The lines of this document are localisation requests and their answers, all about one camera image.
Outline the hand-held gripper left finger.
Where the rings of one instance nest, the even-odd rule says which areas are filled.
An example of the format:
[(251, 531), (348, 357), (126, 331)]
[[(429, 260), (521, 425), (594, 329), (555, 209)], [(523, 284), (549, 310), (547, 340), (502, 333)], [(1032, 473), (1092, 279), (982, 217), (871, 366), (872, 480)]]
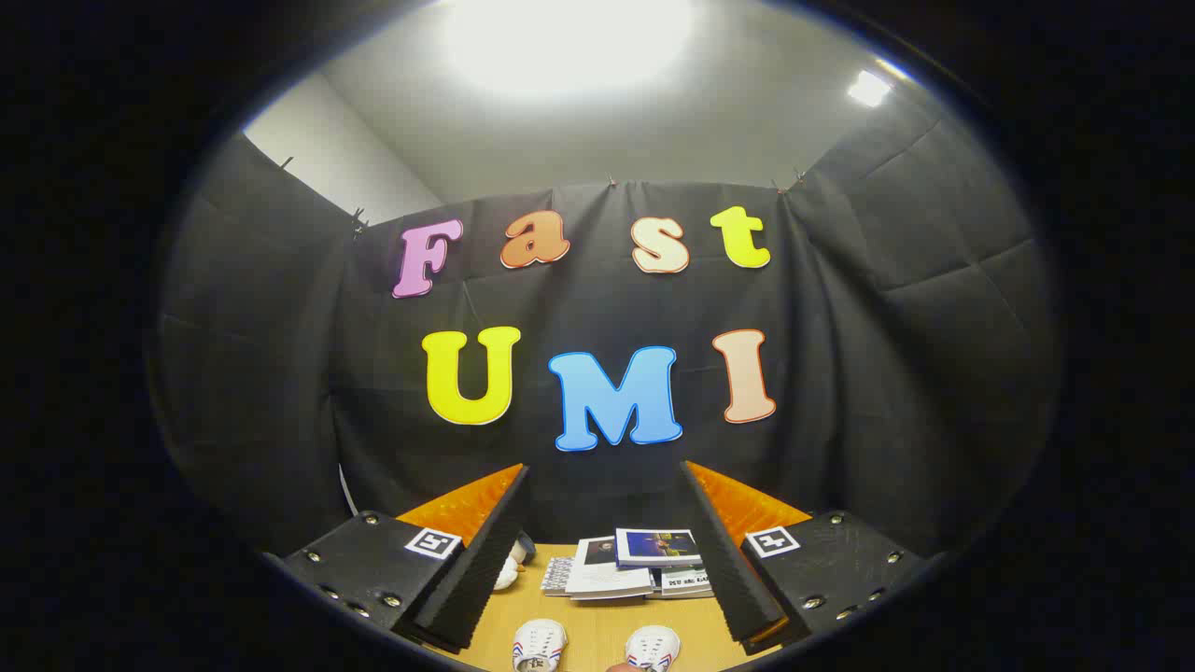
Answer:
[(528, 474), (500, 469), (398, 517), (360, 511), (280, 568), (347, 621), (464, 650), (523, 527)]

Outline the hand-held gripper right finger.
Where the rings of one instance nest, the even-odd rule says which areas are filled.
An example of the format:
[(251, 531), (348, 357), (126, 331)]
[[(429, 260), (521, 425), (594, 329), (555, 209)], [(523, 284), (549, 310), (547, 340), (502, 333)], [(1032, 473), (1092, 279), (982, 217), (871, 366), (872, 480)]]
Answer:
[(743, 650), (788, 647), (862, 621), (925, 570), (923, 554), (848, 511), (810, 514), (682, 462), (687, 526)]

